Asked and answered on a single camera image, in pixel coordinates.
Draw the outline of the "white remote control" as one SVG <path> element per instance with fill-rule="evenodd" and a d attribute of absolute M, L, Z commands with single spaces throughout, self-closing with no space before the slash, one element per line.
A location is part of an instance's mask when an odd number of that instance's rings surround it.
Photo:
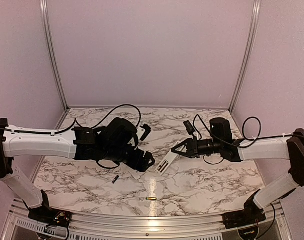
<path fill-rule="evenodd" d="M 177 141 L 173 146 L 171 146 L 169 152 L 165 155 L 165 157 L 157 166 L 155 172 L 158 173 L 160 176 L 164 175 L 164 173 L 168 170 L 172 163 L 179 157 L 178 153 L 172 152 L 172 148 L 179 145 L 180 143 L 180 141 Z"/>

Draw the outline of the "white battery cover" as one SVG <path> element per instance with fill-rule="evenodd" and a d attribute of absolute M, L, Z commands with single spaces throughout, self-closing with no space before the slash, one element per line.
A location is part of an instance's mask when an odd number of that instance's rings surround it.
<path fill-rule="evenodd" d="M 135 180 L 139 180 L 139 179 L 140 179 L 140 175 L 139 175 L 136 171 L 129 171 L 129 173 L 131 174 L 131 176 L 132 176 Z"/>

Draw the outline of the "black battery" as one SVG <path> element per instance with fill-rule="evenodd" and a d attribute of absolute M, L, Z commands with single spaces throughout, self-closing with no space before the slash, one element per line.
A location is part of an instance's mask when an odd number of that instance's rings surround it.
<path fill-rule="evenodd" d="M 113 179 L 113 181 L 112 181 L 112 184 L 115 184 L 115 182 L 119 179 L 119 175 L 117 175 L 114 179 Z"/>

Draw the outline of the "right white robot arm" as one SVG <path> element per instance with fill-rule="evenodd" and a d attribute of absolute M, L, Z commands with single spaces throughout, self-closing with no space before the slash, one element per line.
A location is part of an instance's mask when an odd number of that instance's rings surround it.
<path fill-rule="evenodd" d="M 185 121 L 183 124 L 191 137 L 175 145 L 172 153 L 190 159 L 220 154 L 221 158 L 232 163 L 274 159 L 290 162 L 287 173 L 258 190 L 244 203 L 244 209 L 239 214 L 244 224 L 252 223 L 259 216 L 259 211 L 269 204 L 304 187 L 304 129 L 298 128 L 291 134 L 234 139 L 227 119 L 216 117 L 209 123 L 210 126 L 205 129 L 210 138 L 203 139 L 195 136 L 198 132 L 195 124 Z"/>

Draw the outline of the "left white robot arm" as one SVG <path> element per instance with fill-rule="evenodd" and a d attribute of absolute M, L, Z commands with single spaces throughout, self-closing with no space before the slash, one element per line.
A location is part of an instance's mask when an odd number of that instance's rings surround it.
<path fill-rule="evenodd" d="M 0 119 L 0 180 L 4 182 L 45 223 L 55 219 L 45 193 L 13 163 L 18 156 L 53 156 L 76 161 L 107 160 L 146 172 L 155 164 L 153 155 L 138 148 L 150 134 L 147 124 L 140 128 L 116 117 L 107 126 L 80 127 L 72 124 L 64 130 L 20 128 Z"/>

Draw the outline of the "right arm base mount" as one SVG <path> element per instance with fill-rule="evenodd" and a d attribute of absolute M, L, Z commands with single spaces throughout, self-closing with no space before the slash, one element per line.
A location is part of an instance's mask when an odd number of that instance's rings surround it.
<path fill-rule="evenodd" d="M 267 218 L 264 210 L 254 203 L 254 197 L 260 190 L 253 193 L 244 203 L 243 210 L 227 212 L 222 215 L 223 224 L 226 229 L 244 227 L 251 224 L 258 224 Z"/>

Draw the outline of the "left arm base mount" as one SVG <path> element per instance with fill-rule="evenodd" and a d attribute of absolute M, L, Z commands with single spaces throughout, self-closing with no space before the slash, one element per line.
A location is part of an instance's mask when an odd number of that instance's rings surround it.
<path fill-rule="evenodd" d="M 50 207 L 48 195 L 41 190 L 42 202 L 41 206 L 36 208 L 28 208 L 28 217 L 32 220 L 45 223 L 49 226 L 59 226 L 68 228 L 70 225 L 72 213 L 66 210 L 60 210 Z"/>

